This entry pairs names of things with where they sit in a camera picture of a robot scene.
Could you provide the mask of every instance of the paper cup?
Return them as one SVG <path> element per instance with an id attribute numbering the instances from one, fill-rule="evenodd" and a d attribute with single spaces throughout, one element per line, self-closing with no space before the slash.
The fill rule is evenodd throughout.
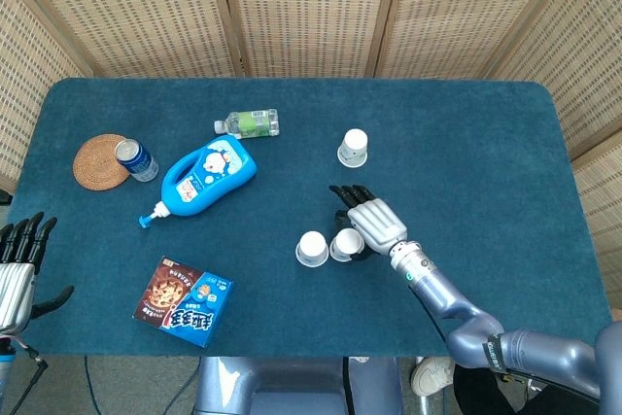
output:
<path id="1" fill-rule="evenodd" d="M 361 167 L 367 161 L 367 134 L 352 128 L 346 132 L 341 146 L 337 149 L 337 158 L 346 167 Z"/>
<path id="2" fill-rule="evenodd" d="M 306 232 L 295 247 L 295 257 L 307 267 L 318 267 L 328 259 L 327 241 L 320 232 Z"/>
<path id="3" fill-rule="evenodd" d="M 361 235 L 353 228 L 339 230 L 337 236 L 330 242 L 330 255 L 340 262 L 351 261 L 351 255 L 360 253 L 365 247 Z"/>

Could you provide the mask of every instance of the blue plastic bottle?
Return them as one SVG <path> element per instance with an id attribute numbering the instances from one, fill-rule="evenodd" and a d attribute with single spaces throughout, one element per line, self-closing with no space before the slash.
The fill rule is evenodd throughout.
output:
<path id="1" fill-rule="evenodd" d="M 182 157 L 162 180 L 162 199 L 150 216 L 139 223 L 149 227 L 155 218 L 169 214 L 200 213 L 224 194 L 248 182 L 257 166 L 239 141 L 225 135 Z"/>

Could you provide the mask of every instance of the plastic bottle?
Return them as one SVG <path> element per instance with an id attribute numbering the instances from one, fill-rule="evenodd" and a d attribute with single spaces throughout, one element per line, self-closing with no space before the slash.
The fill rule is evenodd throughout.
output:
<path id="1" fill-rule="evenodd" d="M 235 138 L 216 138 L 168 169 L 162 180 L 161 200 L 150 216 L 139 218 L 139 223 L 147 228 L 155 218 L 200 213 L 248 182 L 256 172 L 255 162 Z"/>
<path id="2" fill-rule="evenodd" d="M 228 133 L 238 140 L 256 136 L 279 134 L 279 114 L 276 109 L 263 111 L 232 112 L 223 121 L 214 121 L 217 134 Z"/>

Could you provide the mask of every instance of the blue felt surface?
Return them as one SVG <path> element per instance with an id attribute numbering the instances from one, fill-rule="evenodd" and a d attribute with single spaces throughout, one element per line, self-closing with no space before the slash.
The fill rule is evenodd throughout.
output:
<path id="1" fill-rule="evenodd" d="M 232 110 L 276 107 L 281 135 L 244 140 L 249 184 L 193 218 L 138 216 L 159 200 L 167 167 L 214 137 Z M 363 128 L 369 159 L 343 167 L 344 132 Z M 119 133 L 160 163 L 147 184 L 105 192 L 73 179 L 88 138 Z M 308 269 L 294 247 L 329 237 L 330 184 L 364 184 L 410 238 L 507 329 L 587 342 L 609 322 L 605 295 L 548 92 L 531 83 L 383 80 L 72 79 L 50 92 L 12 220 L 56 215 L 39 300 L 74 284 L 70 302 L 31 323 L 47 353 L 247 356 L 445 354 L 386 259 Z M 235 281 L 211 346 L 131 318 L 162 255 Z"/>

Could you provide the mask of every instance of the woven screen panel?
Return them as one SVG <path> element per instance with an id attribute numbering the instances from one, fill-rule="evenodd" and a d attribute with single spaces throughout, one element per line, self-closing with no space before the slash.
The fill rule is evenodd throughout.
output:
<path id="1" fill-rule="evenodd" d="M 50 0 L 107 76 L 233 76 L 216 0 Z"/>
<path id="2" fill-rule="evenodd" d="M 585 219 L 592 233 L 611 306 L 622 307 L 622 135 L 576 167 Z"/>
<path id="3" fill-rule="evenodd" d="M 15 192 L 50 86 L 82 75 L 21 0 L 0 0 L 0 190 Z"/>
<path id="4" fill-rule="evenodd" d="M 528 1 L 398 0 L 376 74 L 475 78 Z"/>
<path id="5" fill-rule="evenodd" d="M 360 77 L 380 0 L 237 0 L 254 76 Z"/>
<path id="6" fill-rule="evenodd" d="M 622 117 L 622 0 L 550 0 L 496 78 L 553 93 L 572 150 Z"/>

